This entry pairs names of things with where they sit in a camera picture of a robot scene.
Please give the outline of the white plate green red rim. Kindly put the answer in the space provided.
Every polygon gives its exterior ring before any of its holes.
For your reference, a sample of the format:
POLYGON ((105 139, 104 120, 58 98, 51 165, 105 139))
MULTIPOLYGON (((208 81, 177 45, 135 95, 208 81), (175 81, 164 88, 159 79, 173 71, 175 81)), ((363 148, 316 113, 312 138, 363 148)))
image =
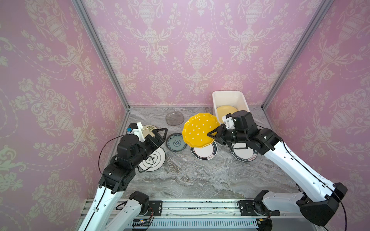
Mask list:
POLYGON ((208 161, 213 159, 218 152, 218 147, 215 142, 212 144, 205 146, 204 148, 191 148, 191 153, 192 155, 199 159, 199 160, 204 160, 208 161))

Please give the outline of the pale yellow bear plate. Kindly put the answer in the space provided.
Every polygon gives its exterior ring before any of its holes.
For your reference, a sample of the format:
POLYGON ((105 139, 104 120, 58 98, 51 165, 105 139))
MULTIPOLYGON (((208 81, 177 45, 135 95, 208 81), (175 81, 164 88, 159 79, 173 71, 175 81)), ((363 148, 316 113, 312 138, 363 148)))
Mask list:
POLYGON ((216 109, 216 112, 217 112, 217 118, 218 118, 218 121, 220 124, 223 123, 223 116, 227 115, 227 114, 233 114, 235 112, 237 112, 238 109, 233 107, 233 106, 229 106, 229 105, 224 105, 224 106, 220 106, 216 109))

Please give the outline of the yellow scalloped dotted plate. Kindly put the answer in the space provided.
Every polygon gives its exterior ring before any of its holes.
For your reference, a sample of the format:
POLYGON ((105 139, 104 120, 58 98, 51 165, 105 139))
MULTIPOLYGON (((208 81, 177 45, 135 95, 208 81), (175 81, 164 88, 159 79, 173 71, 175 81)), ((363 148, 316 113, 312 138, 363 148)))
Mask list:
POLYGON ((220 123, 210 113, 198 113, 192 116, 182 130, 183 140, 191 148, 204 148, 214 142, 208 133, 218 128, 220 123))

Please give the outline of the white plate green cloud motif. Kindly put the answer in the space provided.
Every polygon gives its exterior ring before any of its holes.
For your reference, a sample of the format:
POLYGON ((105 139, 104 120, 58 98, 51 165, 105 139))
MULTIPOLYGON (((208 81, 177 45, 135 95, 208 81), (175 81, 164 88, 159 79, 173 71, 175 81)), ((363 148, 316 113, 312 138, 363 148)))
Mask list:
POLYGON ((158 148, 154 151, 146 160, 139 164, 139 170, 141 172, 152 172, 160 169, 166 159, 166 153, 162 148, 158 148))

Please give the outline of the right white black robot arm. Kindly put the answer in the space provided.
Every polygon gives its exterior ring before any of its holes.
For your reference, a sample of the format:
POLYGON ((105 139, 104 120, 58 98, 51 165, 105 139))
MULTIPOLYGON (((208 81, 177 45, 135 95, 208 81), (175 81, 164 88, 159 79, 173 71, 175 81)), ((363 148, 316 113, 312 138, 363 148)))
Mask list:
POLYGON ((298 213, 311 223, 324 227, 335 215, 348 189, 323 177, 296 155, 273 130, 258 126, 251 112, 242 110, 226 115, 225 122, 209 129, 207 136, 221 145, 242 143, 281 168, 299 186, 299 193, 262 190, 253 200, 255 212, 298 213))

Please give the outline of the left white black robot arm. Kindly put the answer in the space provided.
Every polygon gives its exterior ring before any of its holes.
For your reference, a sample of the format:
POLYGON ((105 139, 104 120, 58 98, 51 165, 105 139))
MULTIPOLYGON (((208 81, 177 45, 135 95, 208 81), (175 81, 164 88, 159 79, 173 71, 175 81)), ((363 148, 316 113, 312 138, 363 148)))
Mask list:
POLYGON ((93 203, 81 223, 80 231, 146 231, 153 223, 155 210, 150 207, 148 195, 135 191, 122 203, 118 214, 110 220, 118 200, 136 175, 139 164, 147 160, 166 141, 167 128, 153 130, 153 136, 142 137, 139 123, 130 124, 126 134, 120 135, 117 154, 100 172, 93 203))

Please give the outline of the white plastic bin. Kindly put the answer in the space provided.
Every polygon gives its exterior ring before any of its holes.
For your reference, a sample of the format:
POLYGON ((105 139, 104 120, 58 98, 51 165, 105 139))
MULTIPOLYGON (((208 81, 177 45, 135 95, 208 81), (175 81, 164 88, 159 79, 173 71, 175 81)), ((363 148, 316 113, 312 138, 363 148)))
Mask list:
POLYGON ((222 116, 217 112, 217 108, 221 106, 231 106, 238 111, 250 111, 244 94, 234 90, 219 90, 212 93, 213 99, 213 114, 216 116, 219 123, 223 123, 222 116))

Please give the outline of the cream plate with willow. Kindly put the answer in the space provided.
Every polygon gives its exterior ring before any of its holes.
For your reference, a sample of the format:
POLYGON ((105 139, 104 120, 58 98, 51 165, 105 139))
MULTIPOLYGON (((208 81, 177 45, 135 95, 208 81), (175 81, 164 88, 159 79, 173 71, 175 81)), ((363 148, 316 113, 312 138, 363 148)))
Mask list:
POLYGON ((154 137, 155 135, 153 133, 153 130, 155 129, 157 129, 157 127, 154 125, 144 125, 142 128, 143 137, 145 138, 148 135, 154 137))

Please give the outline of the blue floral patterned plate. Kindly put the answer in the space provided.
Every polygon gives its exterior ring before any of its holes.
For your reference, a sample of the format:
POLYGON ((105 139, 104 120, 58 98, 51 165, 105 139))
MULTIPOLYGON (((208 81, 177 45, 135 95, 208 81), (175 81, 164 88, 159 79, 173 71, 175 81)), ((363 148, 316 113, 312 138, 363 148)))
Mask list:
POLYGON ((186 149, 187 144, 181 133, 174 133, 168 137, 166 146, 172 152, 181 152, 186 149))

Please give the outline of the grey smoked glass plate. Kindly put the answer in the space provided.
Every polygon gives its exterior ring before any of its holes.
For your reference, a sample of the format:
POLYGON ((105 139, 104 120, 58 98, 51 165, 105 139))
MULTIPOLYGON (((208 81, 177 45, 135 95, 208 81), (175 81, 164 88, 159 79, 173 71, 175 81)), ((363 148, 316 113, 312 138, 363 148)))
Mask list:
POLYGON ((178 111, 168 113, 165 119, 166 123, 170 126, 181 125, 185 120, 184 115, 178 111))

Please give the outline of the white plate green lettered rim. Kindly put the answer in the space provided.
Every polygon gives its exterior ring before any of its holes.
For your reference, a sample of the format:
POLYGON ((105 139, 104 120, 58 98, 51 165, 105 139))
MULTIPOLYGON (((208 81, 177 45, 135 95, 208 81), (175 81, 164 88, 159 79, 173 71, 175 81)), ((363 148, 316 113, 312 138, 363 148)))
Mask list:
POLYGON ((235 143, 230 147, 231 154, 241 162, 252 162, 258 157, 258 152, 248 148, 245 143, 235 143))

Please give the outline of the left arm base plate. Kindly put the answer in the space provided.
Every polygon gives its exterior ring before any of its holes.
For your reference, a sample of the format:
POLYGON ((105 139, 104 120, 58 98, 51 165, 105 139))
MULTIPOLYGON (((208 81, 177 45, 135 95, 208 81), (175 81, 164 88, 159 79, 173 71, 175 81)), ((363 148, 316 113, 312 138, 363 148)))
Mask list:
POLYGON ((162 200, 149 200, 147 210, 139 214, 140 217, 160 217, 162 214, 163 201, 162 200))

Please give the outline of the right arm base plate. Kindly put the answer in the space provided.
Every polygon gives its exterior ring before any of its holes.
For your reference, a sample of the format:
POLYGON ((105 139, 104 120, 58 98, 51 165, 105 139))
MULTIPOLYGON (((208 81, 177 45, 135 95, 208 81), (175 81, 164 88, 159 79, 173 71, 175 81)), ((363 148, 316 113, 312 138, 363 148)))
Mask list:
POLYGON ((240 200, 237 202, 237 207, 242 216, 280 216, 278 210, 269 211, 264 208, 260 211, 254 206, 253 200, 240 200))

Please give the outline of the aluminium mounting rail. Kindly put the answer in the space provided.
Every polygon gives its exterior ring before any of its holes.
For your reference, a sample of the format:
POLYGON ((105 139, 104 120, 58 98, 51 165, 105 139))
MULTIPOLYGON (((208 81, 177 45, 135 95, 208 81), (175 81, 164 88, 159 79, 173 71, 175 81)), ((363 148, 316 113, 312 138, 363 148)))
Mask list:
MULTIPOLYGON (((242 216, 237 199, 180 200, 161 199, 162 214, 155 217, 146 231, 325 231, 303 216, 280 211, 280 216, 242 216)), ((89 201, 84 219, 93 203, 89 201)), ((112 220, 122 208, 123 200, 112 211, 112 220)))

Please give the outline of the left corner aluminium post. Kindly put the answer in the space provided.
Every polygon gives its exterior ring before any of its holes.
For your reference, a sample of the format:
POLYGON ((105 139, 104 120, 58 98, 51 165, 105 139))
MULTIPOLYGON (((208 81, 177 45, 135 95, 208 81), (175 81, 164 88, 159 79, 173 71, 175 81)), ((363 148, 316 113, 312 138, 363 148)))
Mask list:
POLYGON ((109 58, 108 58, 108 55, 103 47, 103 44, 102 42, 100 41, 100 38, 98 36, 98 33, 97 33, 97 30, 96 28, 94 27, 93 25, 93 22, 91 20, 91 18, 89 17, 86 9, 85 9, 85 6, 83 4, 83 1, 80 1, 80 0, 72 0, 72 3, 76 9, 76 12, 77 14, 79 15, 83 25, 84 25, 84 28, 85 30, 87 31, 87 34, 92 42, 92 45, 94 46, 101 62, 102 62, 102 65, 103 67, 105 68, 107 74, 108 74, 108 77, 110 78, 116 92, 117 92, 117 95, 121 101, 121 103, 123 104, 124 108, 126 111, 129 111, 130 110, 130 106, 128 104, 128 101, 124 95, 124 92, 123 92, 123 89, 119 83, 119 80, 116 76, 116 73, 114 72, 114 69, 113 69, 113 66, 111 65, 110 61, 109 61, 109 58))

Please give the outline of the corner aluminium post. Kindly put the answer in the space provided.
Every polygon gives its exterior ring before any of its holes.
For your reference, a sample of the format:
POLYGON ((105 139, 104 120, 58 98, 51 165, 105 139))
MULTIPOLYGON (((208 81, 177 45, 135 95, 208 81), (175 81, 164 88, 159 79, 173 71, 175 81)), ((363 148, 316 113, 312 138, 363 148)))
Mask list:
POLYGON ((116 73, 114 72, 114 69, 113 69, 113 66, 111 65, 110 61, 109 61, 109 58, 108 58, 108 55, 103 47, 103 44, 102 42, 100 41, 100 38, 98 36, 98 33, 97 33, 97 30, 96 28, 94 27, 93 25, 93 22, 91 20, 91 18, 89 17, 86 9, 85 9, 85 6, 83 4, 83 1, 80 1, 80 0, 72 0, 72 3, 76 9, 76 12, 77 14, 79 15, 83 25, 84 25, 84 28, 85 30, 87 31, 87 34, 92 42, 92 45, 94 46, 101 62, 102 62, 102 65, 103 67, 105 68, 107 74, 108 74, 108 77, 110 78, 116 92, 117 92, 117 95, 121 101, 121 103, 123 104, 124 108, 126 111, 129 111, 130 110, 130 106, 128 104, 128 101, 124 95, 124 92, 123 92, 123 89, 119 83, 119 80, 116 76, 116 73))
POLYGON ((276 93, 282 86, 285 78, 288 76, 291 69, 294 67, 294 64, 304 51, 305 47, 309 43, 310 39, 314 35, 316 29, 319 27, 319 24, 322 22, 323 18, 325 17, 326 13, 332 6, 334 0, 324 0, 321 1, 318 8, 316 9, 315 13, 313 14, 309 24, 307 25, 306 29, 304 30, 301 38, 299 39, 297 45, 295 46, 293 52, 289 56, 285 66, 282 68, 279 76, 277 77, 273 87, 271 88, 269 94, 267 95, 266 99, 264 100, 263 104, 261 105, 262 110, 265 112, 268 106, 273 101, 276 93))

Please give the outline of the right corner aluminium post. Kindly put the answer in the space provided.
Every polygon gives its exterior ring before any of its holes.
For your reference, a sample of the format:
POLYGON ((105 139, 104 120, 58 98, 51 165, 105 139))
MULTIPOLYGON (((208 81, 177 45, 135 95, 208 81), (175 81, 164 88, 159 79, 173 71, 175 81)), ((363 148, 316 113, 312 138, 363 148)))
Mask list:
POLYGON ((319 24, 322 22, 323 18, 325 17, 326 13, 332 6, 334 0, 324 0, 321 1, 318 8, 316 9, 315 13, 313 14, 309 24, 307 25, 306 29, 304 30, 301 38, 299 39, 297 45, 295 46, 293 52, 289 56, 285 66, 282 68, 279 76, 277 77, 273 87, 271 88, 269 94, 267 95, 266 99, 264 100, 263 104, 261 105, 262 110, 265 112, 268 106, 273 101, 276 93, 282 86, 285 78, 288 76, 291 69, 294 67, 294 64, 304 51, 305 47, 309 43, 310 39, 314 35, 316 29, 319 27, 319 24))

